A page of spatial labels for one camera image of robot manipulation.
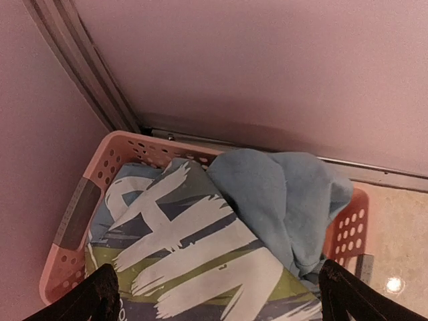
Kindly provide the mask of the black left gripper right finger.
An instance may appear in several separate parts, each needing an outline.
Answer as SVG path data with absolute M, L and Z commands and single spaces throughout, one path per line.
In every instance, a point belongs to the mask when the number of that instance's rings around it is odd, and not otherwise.
M 423 316 L 384 297 L 328 259 L 319 273 L 322 319 L 422 320 Z

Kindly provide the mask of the light blue printed t-shirt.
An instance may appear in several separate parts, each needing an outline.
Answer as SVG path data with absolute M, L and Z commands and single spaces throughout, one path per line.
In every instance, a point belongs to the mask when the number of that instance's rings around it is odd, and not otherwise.
M 86 273 L 113 266 L 121 320 L 320 320 L 326 230 L 353 191 L 300 152 L 126 163 L 92 220 Z

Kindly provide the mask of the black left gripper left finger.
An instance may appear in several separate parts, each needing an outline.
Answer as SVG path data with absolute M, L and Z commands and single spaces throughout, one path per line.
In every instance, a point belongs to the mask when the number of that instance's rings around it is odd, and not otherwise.
M 118 278 L 105 263 L 63 298 L 26 320 L 117 320 L 119 312 Z

